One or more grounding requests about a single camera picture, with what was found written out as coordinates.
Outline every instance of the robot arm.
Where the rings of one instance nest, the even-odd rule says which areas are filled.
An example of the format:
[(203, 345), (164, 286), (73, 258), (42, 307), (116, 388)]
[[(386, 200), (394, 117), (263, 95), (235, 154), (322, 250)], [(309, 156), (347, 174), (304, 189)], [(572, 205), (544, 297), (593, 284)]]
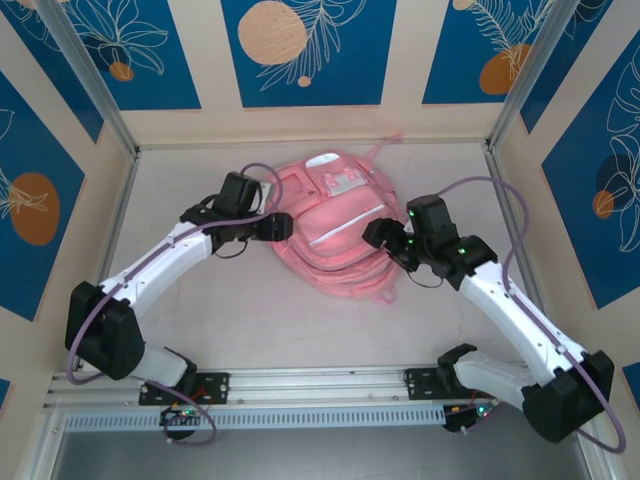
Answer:
[[(65, 345), (71, 345), (89, 313), (114, 287), (121, 288), (100, 311), (83, 336), (78, 356), (114, 380), (134, 376), (177, 386), (190, 394), (196, 365), (166, 347), (146, 343), (138, 319), (180, 276), (233, 240), (281, 241), (293, 232), (293, 220), (273, 213), (255, 222), (234, 220), (257, 217), (264, 211), (270, 184), (230, 173), (218, 195), (212, 195), (184, 212), (169, 235), (140, 260), (98, 286), (83, 282), (71, 294)], [(213, 222), (226, 225), (204, 230)], [(159, 249), (165, 251), (158, 255)]]
[[(603, 352), (593, 355), (558, 329), (507, 277), (496, 254), (476, 236), (460, 237), (444, 201), (425, 195), (407, 204), (409, 223), (390, 218), (371, 222), (363, 238), (385, 248), (407, 272), (427, 264), (433, 273), (469, 298), (513, 344), (527, 367), (489, 358), (463, 344), (438, 360), (439, 377), (486, 392), (522, 410), (544, 438), (559, 442), (603, 410), (565, 352), (577, 359), (608, 398), (613, 363)], [(550, 332), (523, 311), (523, 303)]]

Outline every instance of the cable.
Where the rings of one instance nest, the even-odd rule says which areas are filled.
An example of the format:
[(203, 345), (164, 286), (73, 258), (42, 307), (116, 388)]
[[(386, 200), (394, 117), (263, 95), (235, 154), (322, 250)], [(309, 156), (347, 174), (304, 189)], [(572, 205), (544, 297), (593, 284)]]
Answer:
[(444, 278), (440, 279), (440, 283), (438, 285), (425, 285), (424, 283), (420, 283), (418, 281), (416, 281), (412, 276), (410, 272), (407, 272), (407, 276), (411, 279), (411, 281), (413, 283), (415, 283), (416, 285), (418, 285), (419, 287), (422, 288), (439, 288), (440, 286), (442, 286), (442, 284), (444, 283)]
[(240, 250), (238, 253), (234, 253), (233, 255), (219, 255), (218, 252), (214, 253), (214, 255), (218, 258), (221, 258), (223, 260), (229, 260), (230, 258), (236, 258), (239, 257), (240, 255), (242, 255), (246, 250), (247, 247), (249, 246), (249, 241), (245, 240), (244, 241), (244, 246), (242, 247), (242, 250)]
[(516, 305), (518, 305), (518, 307), (525, 313), (525, 315), (527, 315), (527, 317), (529, 317), (531, 321), (545, 334), (545, 336), (549, 339), (549, 341), (556, 348), (562, 347), (561, 350), (564, 357), (569, 361), (569, 363), (571, 363), (571, 365), (576, 369), (576, 371), (584, 379), (584, 381), (587, 383), (587, 385), (589, 386), (589, 388), (591, 389), (593, 394), (596, 396), (596, 398), (604, 408), (605, 412), (607, 412), (607, 415), (611, 419), (611, 423), (613, 424), (613, 427), (616, 430), (616, 434), (618, 435), (618, 446), (611, 447), (609, 445), (606, 445), (602, 441), (598, 440), (597, 438), (593, 437), (592, 435), (588, 434), (582, 429), (579, 429), (578, 433), (607, 452), (610, 452), (610, 453), (624, 452), (627, 448), (627, 438), (624, 434), (624, 429), (622, 427), (622, 424), (620, 423), (620, 420), (618, 419), (618, 416), (613, 411), (613, 408), (611, 407), (611, 405), (609, 404), (609, 402), (607, 401), (603, 393), (600, 391), (600, 389), (595, 384), (593, 379), (589, 376), (589, 374), (584, 370), (582, 365), (580, 365), (580, 362), (577, 359), (575, 359), (573, 355), (571, 355), (571, 353), (569, 353), (568, 349), (562, 345), (562, 342), (555, 337), (553, 332), (551, 332), (547, 328), (547, 326), (538, 318), (538, 316), (535, 313), (533, 313), (531, 309), (529, 309), (529, 307), (527, 307), (527, 305), (518, 297), (518, 295), (514, 295), (511, 292), (511, 285), (509, 283), (509, 267), (511, 266), (511, 262), (514, 259), (516, 252), (522, 247), (524, 243), (524, 237), (529, 231), (529, 225), (530, 225), (529, 206), (527, 205), (527, 202), (522, 196), (522, 194), (515, 187), (498, 178), (476, 176), (476, 177), (463, 178), (462, 180), (454, 182), (448, 187), (440, 190), (436, 195), (438, 196), (444, 195), (445, 193), (450, 192), (451, 190), (453, 190), (456, 187), (459, 187), (460, 185), (463, 185), (469, 182), (475, 182), (475, 181), (485, 181), (485, 182), (491, 182), (495, 185), (500, 185), (506, 190), (509, 190), (520, 203), (520, 206), (522, 207), (522, 212), (523, 212), (522, 229), (520, 230), (518, 234), (518, 238), (516, 239), (515, 243), (511, 247), (511, 250), (509, 250), (509, 253), (507, 254), (507, 258), (504, 261), (504, 264), (502, 267), (502, 283), (507, 293), (511, 294), (511, 298), (516, 303)]
[[(206, 230), (208, 228), (226, 227), (226, 226), (232, 226), (232, 225), (248, 225), (248, 224), (251, 224), (251, 223), (258, 222), (258, 221), (262, 220), (263, 218), (266, 218), (269, 215), (271, 215), (272, 213), (274, 213), (276, 211), (276, 209), (278, 208), (278, 205), (282, 201), (282, 195), (283, 195), (282, 180), (280, 179), (280, 176), (278, 175), (278, 172), (276, 172), (275, 169), (273, 169), (269, 165), (265, 165), (264, 163), (258, 163), (258, 162), (250, 163), (250, 164), (246, 165), (240, 171), (240, 173), (244, 174), (248, 169), (254, 168), (254, 167), (264, 168), (269, 173), (271, 173), (273, 175), (274, 179), (276, 180), (276, 184), (278, 186), (278, 194), (276, 196), (275, 201), (269, 206), (269, 208), (267, 208), (265, 210), (265, 212), (262, 215), (257, 215), (255, 217), (250, 217), (250, 218), (242, 218), (242, 219), (238, 219), (238, 220), (223, 220), (223, 221), (209, 222), (209, 223), (205, 223), (203, 225), (198, 225), (198, 226), (190, 228), (189, 230), (186, 230), (185, 232), (183, 232), (180, 235), (178, 235), (173, 240), (173, 243), (177, 243), (177, 242), (181, 241), (182, 239), (184, 239), (184, 238), (186, 238), (186, 237), (188, 237), (190, 235), (193, 235), (196, 232), (200, 232), (200, 231)], [(82, 339), (86, 335), (87, 330), (89, 330), (89, 327), (91, 326), (93, 321), (96, 319), (98, 314), (107, 305), (107, 303), (114, 297), (114, 295), (116, 293), (118, 293), (123, 288), (123, 286), (126, 285), (132, 278), (134, 278), (138, 273), (140, 273), (144, 268), (146, 268), (147, 265), (149, 265), (151, 262), (153, 262), (156, 258), (158, 258), (160, 255), (162, 255), (164, 252), (169, 250), (172, 246), (173, 245), (171, 243), (164, 243), (160, 247), (158, 247), (156, 250), (151, 252), (149, 254), (149, 256), (147, 256), (144, 260), (142, 260), (135, 268), (133, 268), (131, 270), (131, 272), (129, 272), (127, 275), (125, 275), (124, 284), (120, 284), (120, 283), (116, 284), (98, 302), (98, 304), (93, 308), (91, 313), (89, 313), (89, 315), (87, 316), (85, 321), (80, 326), (80, 329), (78, 330), (78, 333), (76, 334), (75, 338), (73, 339), (73, 342), (71, 344), (71, 348), (69, 349), (69, 356), (67, 357), (67, 364), (66, 364), (66, 369), (65, 369), (67, 380), (69, 381), (69, 383), (71, 383), (73, 385), (85, 385), (85, 384), (87, 384), (89, 382), (92, 382), (93, 380), (96, 380), (97, 378), (100, 378), (100, 377), (104, 376), (104, 374), (102, 374), (102, 373), (97, 373), (97, 374), (91, 375), (91, 376), (89, 376), (87, 378), (77, 378), (73, 374), (73, 363), (74, 363), (74, 359), (75, 359), (75, 357), (76, 357), (76, 355), (78, 353), (78, 347), (80, 346), (80, 342), (82, 341)], [(215, 431), (216, 431), (215, 423), (213, 421), (213, 418), (211, 418), (211, 416), (203, 408), (201, 408), (200, 405), (198, 405), (196, 402), (191, 400), (189, 397), (181, 394), (180, 392), (178, 392), (177, 390), (174, 390), (171, 387), (167, 387), (165, 385), (161, 385), (161, 384), (159, 384), (157, 382), (153, 382), (153, 381), (147, 381), (147, 383), (149, 385), (153, 385), (154, 387), (159, 388), (160, 390), (163, 390), (163, 391), (175, 396), (176, 398), (179, 398), (183, 402), (188, 403), (189, 405), (193, 406), (198, 411), (198, 413), (200, 413), (200, 415), (202, 415), (211, 424), (211, 428), (212, 428), (213, 433), (212, 433), (211, 437), (209, 439), (207, 439), (206, 441), (204, 441), (204, 442), (196, 442), (196, 443), (192, 443), (192, 442), (174, 442), (174, 443), (177, 443), (177, 444), (180, 444), (180, 445), (207, 445), (207, 444), (213, 442), (213, 439), (215, 437)]]

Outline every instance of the pink backpack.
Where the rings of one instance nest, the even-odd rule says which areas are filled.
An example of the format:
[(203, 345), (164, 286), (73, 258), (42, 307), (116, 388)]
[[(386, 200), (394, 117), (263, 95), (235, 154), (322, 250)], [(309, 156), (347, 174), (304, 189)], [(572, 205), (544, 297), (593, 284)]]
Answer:
[(278, 210), (291, 214), (294, 233), (272, 246), (289, 268), (327, 294), (389, 304), (398, 267), (362, 239), (376, 218), (405, 220), (391, 181), (373, 165), (380, 147), (364, 157), (329, 151), (281, 168)]

